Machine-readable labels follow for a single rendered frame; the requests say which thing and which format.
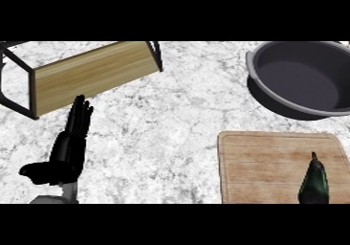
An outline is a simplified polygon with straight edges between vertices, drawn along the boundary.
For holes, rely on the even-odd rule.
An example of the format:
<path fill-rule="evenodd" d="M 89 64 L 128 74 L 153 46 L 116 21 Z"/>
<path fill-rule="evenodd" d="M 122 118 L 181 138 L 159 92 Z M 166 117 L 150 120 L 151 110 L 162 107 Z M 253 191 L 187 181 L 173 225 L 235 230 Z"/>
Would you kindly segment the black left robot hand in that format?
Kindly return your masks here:
<path fill-rule="evenodd" d="M 36 185 L 51 186 L 76 183 L 83 171 L 86 137 L 91 126 L 94 107 L 77 96 L 68 115 L 66 130 L 58 134 L 49 161 L 27 164 L 20 174 L 30 178 Z"/>

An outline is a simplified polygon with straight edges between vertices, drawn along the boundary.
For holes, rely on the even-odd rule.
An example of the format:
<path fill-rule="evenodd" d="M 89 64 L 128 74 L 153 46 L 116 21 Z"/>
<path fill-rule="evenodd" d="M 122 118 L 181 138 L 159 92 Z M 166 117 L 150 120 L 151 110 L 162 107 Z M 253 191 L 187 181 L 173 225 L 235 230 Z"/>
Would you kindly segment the wooden cutting board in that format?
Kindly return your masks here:
<path fill-rule="evenodd" d="M 218 154 L 225 204 L 296 204 L 314 158 L 326 166 L 331 202 L 350 204 L 350 163 L 334 135 L 225 131 Z"/>

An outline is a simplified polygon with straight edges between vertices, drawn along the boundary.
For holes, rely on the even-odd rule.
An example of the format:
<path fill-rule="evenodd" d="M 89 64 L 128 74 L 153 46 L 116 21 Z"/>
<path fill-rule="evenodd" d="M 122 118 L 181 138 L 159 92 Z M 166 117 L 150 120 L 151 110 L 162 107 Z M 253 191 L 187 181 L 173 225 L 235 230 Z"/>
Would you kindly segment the dark grey pot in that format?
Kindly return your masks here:
<path fill-rule="evenodd" d="M 247 87 L 278 115 L 317 121 L 350 115 L 350 49 L 334 41 L 269 41 L 246 53 Z"/>

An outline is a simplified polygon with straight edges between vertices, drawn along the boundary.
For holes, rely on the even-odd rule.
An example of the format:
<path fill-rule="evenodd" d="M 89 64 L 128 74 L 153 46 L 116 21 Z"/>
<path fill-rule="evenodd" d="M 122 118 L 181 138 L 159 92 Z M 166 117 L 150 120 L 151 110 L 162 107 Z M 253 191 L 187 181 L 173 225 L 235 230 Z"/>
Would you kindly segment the wooden shelf with black frame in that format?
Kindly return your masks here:
<path fill-rule="evenodd" d="M 37 68 L 9 50 L 20 44 L 23 41 L 0 41 L 0 104 L 33 120 L 70 105 L 76 96 L 92 98 L 135 79 L 165 71 L 157 41 L 119 41 Z M 29 73 L 30 108 L 2 92 L 3 56 Z"/>

